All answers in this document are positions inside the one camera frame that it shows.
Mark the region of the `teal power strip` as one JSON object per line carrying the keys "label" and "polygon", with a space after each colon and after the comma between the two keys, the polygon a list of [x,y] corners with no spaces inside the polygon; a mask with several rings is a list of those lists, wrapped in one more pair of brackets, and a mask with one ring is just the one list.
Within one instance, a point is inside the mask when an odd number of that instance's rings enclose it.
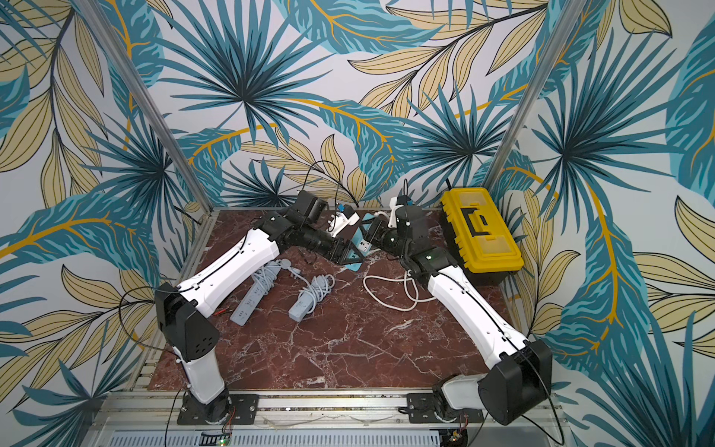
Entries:
{"label": "teal power strip", "polygon": [[359,257],[357,257],[355,254],[350,255],[350,264],[346,265],[346,269],[356,272],[359,271],[359,268],[361,268],[363,262],[370,254],[372,244],[370,244],[370,242],[366,241],[362,236],[359,235],[354,236],[352,243],[355,246],[357,253],[359,253],[362,258],[359,259]]}

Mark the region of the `short grey power strip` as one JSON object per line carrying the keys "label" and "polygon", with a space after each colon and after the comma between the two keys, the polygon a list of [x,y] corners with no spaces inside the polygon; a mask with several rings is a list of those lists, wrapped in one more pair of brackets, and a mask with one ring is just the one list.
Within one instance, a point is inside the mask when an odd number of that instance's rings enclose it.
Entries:
{"label": "short grey power strip", "polygon": [[296,303],[289,310],[289,317],[300,322],[306,315],[315,311],[323,297],[323,288],[318,283],[307,285],[299,292]]}

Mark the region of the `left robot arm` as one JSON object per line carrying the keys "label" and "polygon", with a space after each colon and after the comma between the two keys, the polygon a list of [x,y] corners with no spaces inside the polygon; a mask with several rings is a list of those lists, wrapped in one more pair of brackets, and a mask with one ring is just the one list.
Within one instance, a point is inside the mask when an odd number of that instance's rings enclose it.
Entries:
{"label": "left robot arm", "polygon": [[327,230],[318,229],[327,202],[301,191],[285,210],[267,212],[246,235],[216,261],[178,286],[162,284],[155,292],[158,329],[178,357],[188,379],[190,396],[199,405],[224,413],[228,390],[216,359],[220,339],[210,317],[238,286],[291,247],[304,248],[337,266],[364,258],[358,247],[339,234],[360,223],[344,206],[333,214]]}

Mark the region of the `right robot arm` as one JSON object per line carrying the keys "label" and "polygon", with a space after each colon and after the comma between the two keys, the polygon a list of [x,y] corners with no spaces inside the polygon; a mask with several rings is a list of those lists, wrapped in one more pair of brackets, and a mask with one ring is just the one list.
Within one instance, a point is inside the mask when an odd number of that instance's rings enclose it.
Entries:
{"label": "right robot arm", "polygon": [[548,400],[553,355],[511,326],[471,284],[449,251],[429,237],[426,214],[402,206],[395,220],[374,217],[360,227],[367,242],[400,261],[409,276],[444,305],[476,346],[488,372],[455,375],[435,386],[441,410],[484,409],[503,426]]}

